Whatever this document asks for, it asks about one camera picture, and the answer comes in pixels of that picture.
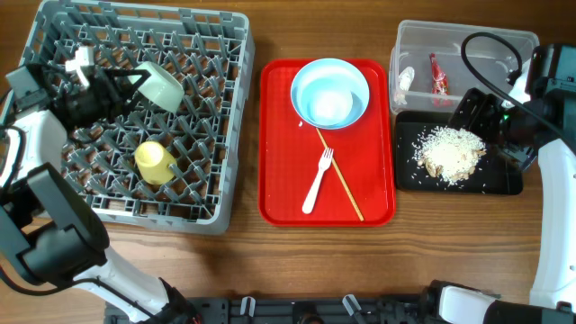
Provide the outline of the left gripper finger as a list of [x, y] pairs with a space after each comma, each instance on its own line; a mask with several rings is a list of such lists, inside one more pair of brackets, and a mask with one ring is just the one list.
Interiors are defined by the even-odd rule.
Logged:
[[140, 101], [143, 99], [143, 94], [137, 92], [129, 101], [124, 102], [121, 106], [121, 114], [122, 115], [129, 115], [132, 111], [134, 111]]
[[138, 90], [151, 76], [147, 70], [142, 69], [109, 69], [105, 70], [104, 73], [111, 80], [116, 77], [136, 77], [135, 81], [131, 81], [131, 88], [133, 90]]

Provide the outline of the green bowl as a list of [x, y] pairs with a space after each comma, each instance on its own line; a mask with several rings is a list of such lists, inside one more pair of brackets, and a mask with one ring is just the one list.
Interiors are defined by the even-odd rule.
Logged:
[[[176, 113], [183, 101], [185, 91], [181, 83], [159, 64], [146, 61], [134, 69], [147, 70], [151, 76], [137, 90], [143, 97], [169, 113]], [[135, 76], [128, 76], [135, 81]]]

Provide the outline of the yellow cup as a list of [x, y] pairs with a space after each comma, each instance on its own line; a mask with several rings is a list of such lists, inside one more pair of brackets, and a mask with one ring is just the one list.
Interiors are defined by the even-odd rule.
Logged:
[[135, 150], [134, 158], [141, 177], [148, 184], [164, 185], [175, 177], [170, 166], [177, 164], [176, 159], [159, 142], [141, 143]]

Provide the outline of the food scraps and rice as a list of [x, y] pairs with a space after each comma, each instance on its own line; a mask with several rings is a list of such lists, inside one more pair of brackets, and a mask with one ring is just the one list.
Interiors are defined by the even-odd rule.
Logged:
[[423, 130], [411, 143], [415, 149], [413, 159], [427, 175], [448, 186], [459, 185], [476, 171], [486, 144], [468, 130], [435, 126]]

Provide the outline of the light blue small bowl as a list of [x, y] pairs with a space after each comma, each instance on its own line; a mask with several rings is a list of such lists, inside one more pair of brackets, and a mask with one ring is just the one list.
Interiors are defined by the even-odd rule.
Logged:
[[355, 123], [369, 103], [367, 83], [319, 78], [292, 92], [296, 112], [309, 124], [324, 130], [343, 129]]

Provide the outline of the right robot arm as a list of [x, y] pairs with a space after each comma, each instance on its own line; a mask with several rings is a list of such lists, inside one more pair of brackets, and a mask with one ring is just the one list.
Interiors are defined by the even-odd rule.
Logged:
[[[529, 303], [499, 300], [460, 284], [434, 281], [422, 293], [421, 318], [447, 323], [573, 323], [575, 321], [575, 48], [534, 49], [520, 103], [490, 88], [470, 89], [449, 125], [464, 128], [501, 149], [532, 149], [543, 185], [541, 244]], [[503, 109], [502, 101], [512, 101]]]

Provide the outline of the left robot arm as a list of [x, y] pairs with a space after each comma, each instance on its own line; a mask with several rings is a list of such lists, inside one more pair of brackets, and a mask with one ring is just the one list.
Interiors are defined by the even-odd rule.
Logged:
[[83, 290], [134, 323], [201, 322], [174, 286], [111, 247], [100, 218], [60, 173], [72, 131], [130, 113], [141, 99], [179, 100], [181, 86], [150, 62], [134, 69], [28, 63], [7, 81], [16, 113], [1, 127], [8, 145], [1, 165], [1, 252], [20, 276], [7, 285], [30, 296]]

